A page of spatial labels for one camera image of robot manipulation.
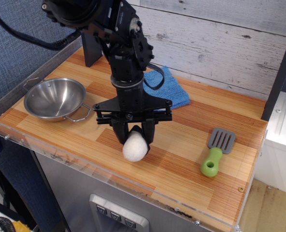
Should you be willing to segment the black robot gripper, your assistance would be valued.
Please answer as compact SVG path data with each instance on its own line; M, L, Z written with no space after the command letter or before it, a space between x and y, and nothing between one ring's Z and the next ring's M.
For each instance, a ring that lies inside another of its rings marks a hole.
M138 89L117 89L117 96L96 103L92 109L96 112L98 124L109 124L123 145L128 138L128 123L141 123L142 132L148 149L154 139L155 123L171 121L172 101L151 96L143 87Z

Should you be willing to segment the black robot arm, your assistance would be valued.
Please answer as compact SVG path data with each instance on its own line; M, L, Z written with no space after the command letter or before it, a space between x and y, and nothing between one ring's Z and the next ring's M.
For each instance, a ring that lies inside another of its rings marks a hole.
M117 96L93 106L98 124L109 124L122 144L134 131L151 144L156 124L172 119L172 101L144 90L144 71L159 68L151 64L153 47L135 9L124 0L45 0L42 10L52 21L93 36L110 65Z

